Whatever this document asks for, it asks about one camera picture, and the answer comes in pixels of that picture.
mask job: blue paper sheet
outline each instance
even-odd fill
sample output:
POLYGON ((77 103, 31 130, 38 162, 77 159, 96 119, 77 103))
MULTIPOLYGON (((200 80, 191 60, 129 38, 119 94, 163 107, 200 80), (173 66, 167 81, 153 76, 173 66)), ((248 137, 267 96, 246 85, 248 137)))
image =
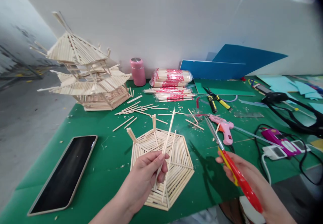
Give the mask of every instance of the blue paper sheet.
POLYGON ((321 112, 323 114, 323 104, 318 104, 318 103, 309 103, 310 106, 312 106, 315 110, 318 112, 321 112))
POLYGON ((304 94, 308 94, 308 93, 314 93, 314 92, 317 92, 315 89, 313 89, 312 87, 308 86, 307 84, 304 84, 302 82, 299 82, 299 81, 295 81, 294 82, 294 85, 298 88, 299 90, 299 93, 301 95, 304 95, 304 94))
POLYGON ((182 60, 181 70, 189 70, 194 79, 235 79, 245 64, 182 60))
POLYGON ((323 99, 323 97, 318 92, 306 93, 305 98, 313 99, 323 99))
POLYGON ((240 71, 239 78, 273 63, 277 60, 288 57, 287 55, 261 50, 252 47, 225 44, 213 62, 242 63, 246 66, 240 71))
POLYGON ((271 87, 279 89, 279 92, 295 92, 298 88, 293 82, 283 75, 257 75, 262 81, 271 87))

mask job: gray floor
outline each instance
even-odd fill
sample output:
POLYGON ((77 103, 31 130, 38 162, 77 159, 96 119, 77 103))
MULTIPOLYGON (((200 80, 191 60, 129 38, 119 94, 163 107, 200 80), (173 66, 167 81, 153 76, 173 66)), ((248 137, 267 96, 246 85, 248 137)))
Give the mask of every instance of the gray floor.
POLYGON ((43 80, 0 91, 0 212, 75 104, 70 96, 37 92, 57 85, 56 74, 48 72, 43 80))

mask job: pink water bottle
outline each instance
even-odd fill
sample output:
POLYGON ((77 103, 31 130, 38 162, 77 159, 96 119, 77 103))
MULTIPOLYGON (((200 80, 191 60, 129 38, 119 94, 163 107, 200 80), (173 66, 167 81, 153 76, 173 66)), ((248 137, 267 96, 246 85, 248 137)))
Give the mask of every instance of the pink water bottle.
POLYGON ((132 58, 130 60, 132 77, 136 86, 144 86, 146 84, 144 63, 140 58, 132 58))

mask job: table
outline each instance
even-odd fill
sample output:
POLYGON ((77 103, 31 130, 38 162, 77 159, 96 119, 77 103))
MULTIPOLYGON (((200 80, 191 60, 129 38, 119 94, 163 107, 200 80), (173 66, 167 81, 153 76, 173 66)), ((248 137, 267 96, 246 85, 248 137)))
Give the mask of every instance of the table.
MULTIPOLYGON (((142 92, 143 89, 149 88, 149 84, 137 88, 133 81, 129 81, 128 85, 135 90, 134 97, 139 96, 139 94, 143 95, 140 98, 140 105, 154 103, 159 105, 159 108, 169 108, 168 111, 149 109, 145 111, 146 113, 166 114, 174 107, 176 111, 184 113, 188 113, 188 108, 194 111, 196 109, 195 101, 156 103, 153 95, 142 92)), ((301 99, 302 102, 309 101, 298 93, 292 93, 292 95, 299 100, 301 99)), ((254 97, 239 96, 239 99, 254 102, 260 101, 262 97, 261 94, 256 93, 254 97)), ((223 96, 223 98, 231 100, 234 99, 234 96, 223 96)), ((130 170, 132 141, 123 127, 115 132, 112 132, 112 130, 132 115, 138 117, 131 124, 135 136, 138 137, 152 129, 152 119, 149 116, 140 113, 125 116, 114 115, 130 105, 123 103, 114 111, 85 112, 81 105, 76 104, 69 113, 73 116, 63 122, 44 152, 17 186, 10 202, 1 214, 0 222, 88 223, 115 195, 130 170), (75 136, 84 135, 98 135, 99 138, 72 204, 64 211, 27 217, 27 212, 70 140, 75 136)), ((217 104, 218 114, 249 132, 254 132, 259 124, 265 123, 284 132, 293 133, 282 120, 267 108, 246 105, 239 100, 230 103, 230 106, 237 112, 260 112, 265 116, 265 118, 257 119, 236 118, 233 113, 229 113, 224 107, 217 104)), ((210 106, 207 104, 200 103, 200 108, 204 113, 211 113, 210 106)), ((170 122, 171 116, 157 116, 157 118, 170 122)), ((163 130, 169 128, 169 124, 166 125, 159 121, 156 124, 157 128, 163 130)), ((201 126, 205 129, 204 131, 192 128, 185 121, 184 115, 177 114, 175 116, 172 131, 176 129, 178 134, 185 136, 195 173, 168 212, 144 206, 134 216, 132 223, 168 223, 242 195, 240 189, 227 179, 222 166, 215 162, 217 148, 215 142, 212 141, 213 136, 206 122, 202 122, 201 126)), ((252 137, 235 129, 232 129, 231 133, 236 153, 259 168, 258 154, 252 137)), ((299 136, 306 141, 313 138, 313 136, 307 135, 299 136)), ((320 151, 314 150, 314 152, 323 158, 320 151)), ((300 174, 298 161, 295 158, 277 161, 267 159, 266 162, 273 183, 300 174)), ((317 159, 309 154, 304 162, 304 169, 318 164, 317 159)))

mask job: red scissors handle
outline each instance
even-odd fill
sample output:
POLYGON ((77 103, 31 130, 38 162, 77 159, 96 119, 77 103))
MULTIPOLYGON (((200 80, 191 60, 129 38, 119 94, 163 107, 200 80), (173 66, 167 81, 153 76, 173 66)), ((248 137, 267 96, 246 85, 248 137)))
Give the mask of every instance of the red scissors handle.
POLYGON ((250 185, 246 181, 245 177, 243 177, 242 173, 239 171, 239 169, 236 167, 230 156, 226 153, 225 150, 221 151, 224 156, 224 162, 229 167, 229 169, 232 171, 233 175, 235 176, 235 180, 238 181, 239 186, 241 187, 243 193, 251 203, 251 205, 258 211, 259 213, 262 213, 262 206, 260 204, 260 201, 258 197, 255 195, 255 193, 252 191, 250 185))

